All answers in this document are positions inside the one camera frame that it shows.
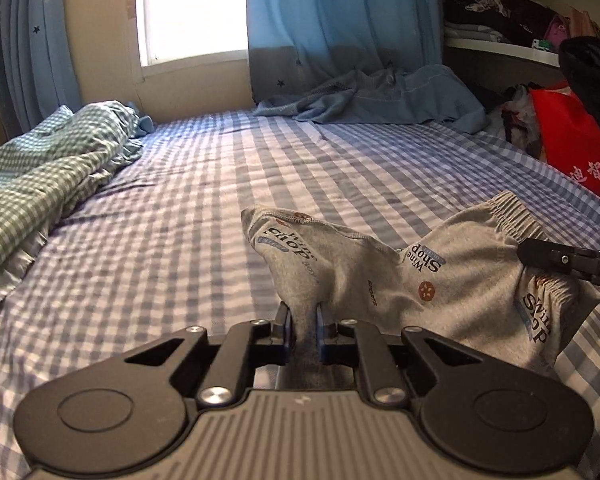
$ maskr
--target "blue checkered bedsheet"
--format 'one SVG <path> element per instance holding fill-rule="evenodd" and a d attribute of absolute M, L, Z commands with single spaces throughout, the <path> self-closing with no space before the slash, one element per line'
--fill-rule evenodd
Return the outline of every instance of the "blue checkered bedsheet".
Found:
<path fill-rule="evenodd" d="M 600 250 L 600 199 L 485 134 L 230 112 L 165 124 L 144 142 L 139 161 L 62 221 L 0 307 L 0 480 L 27 471 L 10 422 L 34 386 L 183 326 L 224 333 L 274 313 L 269 271 L 240 228 L 240 211 L 253 203 L 401 248 L 512 190 L 554 240 Z M 600 305 L 557 370 L 594 412 L 580 465 L 592 477 L 600 469 Z"/>

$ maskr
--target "elastic waistband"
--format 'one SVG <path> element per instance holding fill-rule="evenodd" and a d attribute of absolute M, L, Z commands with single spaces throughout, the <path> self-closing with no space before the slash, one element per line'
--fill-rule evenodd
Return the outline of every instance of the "elastic waistband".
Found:
<path fill-rule="evenodd" d="M 525 238 L 548 240 L 538 220 L 512 192 L 504 191 L 487 200 L 487 204 L 500 228 L 518 243 Z"/>
<path fill-rule="evenodd" d="M 500 228 L 518 243 L 525 238 L 549 239 L 531 211 L 512 192 L 504 191 L 487 204 Z M 567 276 L 541 271 L 536 280 L 538 285 L 544 283 L 545 290 L 560 304 L 569 304 L 578 297 L 577 282 Z"/>

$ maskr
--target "window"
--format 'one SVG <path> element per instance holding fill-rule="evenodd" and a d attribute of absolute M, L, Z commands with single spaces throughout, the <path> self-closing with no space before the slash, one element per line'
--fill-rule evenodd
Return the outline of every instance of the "window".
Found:
<path fill-rule="evenodd" d="M 246 59 L 246 0 L 136 0 L 143 67 Z"/>

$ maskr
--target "red bag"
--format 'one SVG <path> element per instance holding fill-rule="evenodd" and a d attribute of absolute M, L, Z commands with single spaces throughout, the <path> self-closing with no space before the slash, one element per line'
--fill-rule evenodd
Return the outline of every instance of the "red bag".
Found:
<path fill-rule="evenodd" d="M 600 128 L 566 83 L 532 90 L 546 161 L 600 197 Z"/>

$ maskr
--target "shelf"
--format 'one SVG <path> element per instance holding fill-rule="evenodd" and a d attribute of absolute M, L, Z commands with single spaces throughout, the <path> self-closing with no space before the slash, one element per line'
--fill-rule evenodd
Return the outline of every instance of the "shelf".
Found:
<path fill-rule="evenodd" d="M 534 63 L 560 68 L 557 54 L 545 52 L 544 50 L 537 50 L 535 48 L 527 48 L 508 43 L 496 43 L 495 41 L 459 40 L 458 38 L 446 38 L 445 44 L 446 46 L 451 46 L 453 48 L 491 52 L 492 54 L 517 57 Z"/>

